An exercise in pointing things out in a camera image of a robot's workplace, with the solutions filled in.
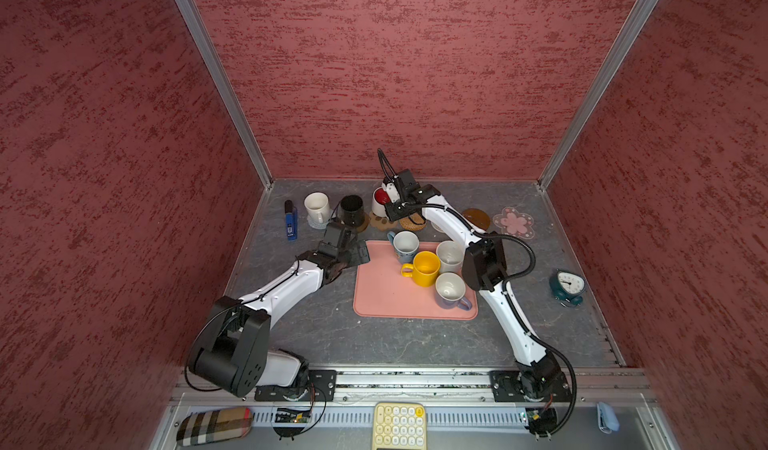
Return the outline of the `dark brown round coaster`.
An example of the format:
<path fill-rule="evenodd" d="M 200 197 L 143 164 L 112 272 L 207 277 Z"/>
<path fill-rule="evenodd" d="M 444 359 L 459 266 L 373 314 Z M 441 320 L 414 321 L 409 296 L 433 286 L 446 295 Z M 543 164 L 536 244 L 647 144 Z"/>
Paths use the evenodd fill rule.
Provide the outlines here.
<path fill-rule="evenodd" d="M 355 228 L 356 232 L 357 233 L 364 232 L 367 229 L 367 227 L 369 226 L 369 224 L 370 224 L 370 215 L 369 214 L 365 214 L 363 222 L 359 226 L 357 226 Z"/>

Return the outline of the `woven tan round coaster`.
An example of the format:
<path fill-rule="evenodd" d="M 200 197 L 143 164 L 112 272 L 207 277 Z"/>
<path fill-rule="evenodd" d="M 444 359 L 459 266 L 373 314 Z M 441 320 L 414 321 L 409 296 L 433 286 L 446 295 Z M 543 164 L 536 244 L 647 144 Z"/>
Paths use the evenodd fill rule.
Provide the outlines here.
<path fill-rule="evenodd" d="M 414 215 L 400 219 L 399 224 L 403 230 L 407 230 L 411 232 L 419 232 L 426 227 L 427 222 L 420 215 L 414 214 Z"/>

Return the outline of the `red interior white mug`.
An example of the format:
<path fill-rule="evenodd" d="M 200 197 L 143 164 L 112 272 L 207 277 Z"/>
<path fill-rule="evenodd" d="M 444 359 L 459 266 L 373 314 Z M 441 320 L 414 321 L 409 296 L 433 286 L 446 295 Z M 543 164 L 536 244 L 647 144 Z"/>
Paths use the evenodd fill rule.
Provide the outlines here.
<path fill-rule="evenodd" d="M 371 212 L 374 216 L 387 219 L 386 205 L 391 202 L 389 194 L 384 188 L 377 188 L 373 192 Z"/>

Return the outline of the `grey round coaster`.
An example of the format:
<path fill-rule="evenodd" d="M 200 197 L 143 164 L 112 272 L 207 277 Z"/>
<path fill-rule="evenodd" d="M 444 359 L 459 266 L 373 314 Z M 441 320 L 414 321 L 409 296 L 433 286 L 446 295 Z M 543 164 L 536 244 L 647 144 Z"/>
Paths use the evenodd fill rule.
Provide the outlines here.
<path fill-rule="evenodd" d="M 328 224 L 330 223 L 330 219 L 325 219 L 321 221 L 319 218 L 315 218 L 311 215 L 308 215 L 307 222 L 310 225 L 310 227 L 315 230 L 325 230 Z"/>

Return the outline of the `black mug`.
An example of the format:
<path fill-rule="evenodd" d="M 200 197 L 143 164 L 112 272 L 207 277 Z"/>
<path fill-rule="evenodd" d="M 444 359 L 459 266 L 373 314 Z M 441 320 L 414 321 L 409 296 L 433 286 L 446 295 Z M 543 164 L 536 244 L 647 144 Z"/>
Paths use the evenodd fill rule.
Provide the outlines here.
<path fill-rule="evenodd" d="M 359 195 L 344 196 L 339 204 L 340 219 L 344 225 L 359 228 L 365 224 L 364 201 Z"/>

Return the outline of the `brown paw print coaster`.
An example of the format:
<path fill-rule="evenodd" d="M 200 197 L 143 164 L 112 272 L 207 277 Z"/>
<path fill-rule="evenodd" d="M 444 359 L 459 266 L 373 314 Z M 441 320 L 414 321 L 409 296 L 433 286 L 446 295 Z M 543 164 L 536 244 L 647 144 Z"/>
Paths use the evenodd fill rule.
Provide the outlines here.
<path fill-rule="evenodd" d="M 378 231 L 388 232 L 399 227 L 398 221 L 390 221 L 387 217 L 377 216 L 373 212 L 370 212 L 368 216 L 370 217 L 370 225 Z"/>

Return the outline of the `light blue patterned mug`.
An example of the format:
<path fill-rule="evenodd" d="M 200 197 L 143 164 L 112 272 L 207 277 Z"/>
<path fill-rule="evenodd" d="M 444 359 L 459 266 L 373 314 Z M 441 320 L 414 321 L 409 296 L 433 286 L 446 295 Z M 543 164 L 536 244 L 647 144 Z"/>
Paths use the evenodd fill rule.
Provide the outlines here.
<path fill-rule="evenodd" d="M 410 264 L 419 252 L 420 241 L 417 235 L 411 231 L 390 231 L 387 238 L 392 245 L 396 258 L 401 264 Z"/>

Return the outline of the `pink plastic tray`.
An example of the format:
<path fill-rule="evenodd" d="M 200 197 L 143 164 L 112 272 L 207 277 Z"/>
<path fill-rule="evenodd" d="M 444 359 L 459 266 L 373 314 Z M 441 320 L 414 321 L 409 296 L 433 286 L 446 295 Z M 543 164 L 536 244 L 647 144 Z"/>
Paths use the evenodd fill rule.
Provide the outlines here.
<path fill-rule="evenodd" d="M 388 241 L 370 240 L 366 244 L 370 261 L 357 268 L 353 300 L 359 316 L 470 321 L 478 315 L 477 297 L 472 290 L 467 289 L 465 294 L 472 309 L 443 308 L 433 286 L 419 286 L 401 275 L 402 264 Z"/>

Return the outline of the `glossy amber round coaster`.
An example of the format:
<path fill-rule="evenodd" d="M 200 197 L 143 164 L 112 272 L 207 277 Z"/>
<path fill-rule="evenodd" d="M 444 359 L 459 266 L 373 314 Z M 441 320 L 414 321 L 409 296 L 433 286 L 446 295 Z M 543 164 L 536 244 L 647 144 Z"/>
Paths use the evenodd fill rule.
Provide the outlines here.
<path fill-rule="evenodd" d="M 478 208 L 468 208 L 462 211 L 462 216 L 475 227 L 487 231 L 491 226 L 490 216 Z"/>

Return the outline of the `white mug purple handle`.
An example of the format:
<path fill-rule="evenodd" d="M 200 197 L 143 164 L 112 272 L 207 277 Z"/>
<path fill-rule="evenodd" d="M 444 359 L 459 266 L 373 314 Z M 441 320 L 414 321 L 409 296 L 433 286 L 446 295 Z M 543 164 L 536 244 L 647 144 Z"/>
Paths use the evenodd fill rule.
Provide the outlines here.
<path fill-rule="evenodd" d="M 456 273 L 446 272 L 435 281 L 435 301 L 443 309 L 470 311 L 474 304 L 466 296 L 466 284 Z"/>

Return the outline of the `pink flower coaster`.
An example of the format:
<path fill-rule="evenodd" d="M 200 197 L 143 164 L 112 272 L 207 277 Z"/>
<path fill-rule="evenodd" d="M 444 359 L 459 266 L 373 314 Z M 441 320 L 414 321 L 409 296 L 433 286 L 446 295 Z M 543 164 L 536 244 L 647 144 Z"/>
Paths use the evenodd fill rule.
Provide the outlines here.
<path fill-rule="evenodd" d="M 533 228 L 534 218 L 514 207 L 505 207 L 492 218 L 493 224 L 505 235 L 523 240 L 532 240 L 536 233 Z"/>

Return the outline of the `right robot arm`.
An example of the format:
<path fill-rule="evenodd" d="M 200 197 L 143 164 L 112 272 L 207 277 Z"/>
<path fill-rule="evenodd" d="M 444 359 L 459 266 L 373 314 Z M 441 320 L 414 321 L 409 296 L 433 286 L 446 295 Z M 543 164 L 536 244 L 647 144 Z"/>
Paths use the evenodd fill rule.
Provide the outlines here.
<path fill-rule="evenodd" d="M 522 395 L 541 401 L 568 388 L 560 363 L 565 358 L 531 328 L 512 289 L 514 279 L 530 274 L 536 265 L 532 248 L 517 237 L 486 232 L 473 225 L 453 208 L 431 185 L 384 186 L 390 201 L 385 204 L 389 219 L 420 215 L 434 223 L 463 251 L 462 275 L 465 283 L 486 301 L 509 340 L 519 371 Z M 528 255 L 527 266 L 517 272 L 507 269 L 504 243 L 520 245 Z"/>

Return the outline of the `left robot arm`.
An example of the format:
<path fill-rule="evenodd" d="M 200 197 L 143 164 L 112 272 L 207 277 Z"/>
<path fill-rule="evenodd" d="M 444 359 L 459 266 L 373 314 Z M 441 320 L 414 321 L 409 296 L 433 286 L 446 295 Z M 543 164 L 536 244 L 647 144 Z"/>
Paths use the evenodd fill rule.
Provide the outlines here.
<path fill-rule="evenodd" d="M 345 248 L 322 243 L 297 256 L 288 270 L 264 287 L 235 299 L 219 298 L 188 352 L 185 374 L 202 378 L 209 392 L 245 397 L 258 387 L 285 389 L 292 399 L 308 391 L 308 362 L 270 347 L 271 328 L 306 296 L 333 283 L 348 268 L 366 264 L 366 243 Z"/>

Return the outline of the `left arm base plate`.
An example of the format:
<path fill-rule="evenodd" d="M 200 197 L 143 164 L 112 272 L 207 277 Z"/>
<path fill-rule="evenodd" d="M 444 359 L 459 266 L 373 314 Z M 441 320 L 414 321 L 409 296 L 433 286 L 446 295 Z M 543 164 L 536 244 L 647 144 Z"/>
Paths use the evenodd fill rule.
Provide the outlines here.
<path fill-rule="evenodd" d="M 264 402 L 311 402 L 316 399 L 332 401 L 336 387 L 335 370 L 300 370 L 294 381 L 286 387 L 257 386 L 254 400 Z"/>

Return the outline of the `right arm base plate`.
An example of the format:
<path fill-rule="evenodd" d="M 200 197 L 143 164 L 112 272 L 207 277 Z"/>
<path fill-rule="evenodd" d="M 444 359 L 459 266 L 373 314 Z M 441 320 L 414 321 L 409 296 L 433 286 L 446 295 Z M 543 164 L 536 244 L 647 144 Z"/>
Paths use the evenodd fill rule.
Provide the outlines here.
<path fill-rule="evenodd" d="M 493 398 L 497 403 L 565 403 L 573 396 L 563 372 L 541 377 L 528 372 L 493 370 L 489 372 L 489 378 Z"/>

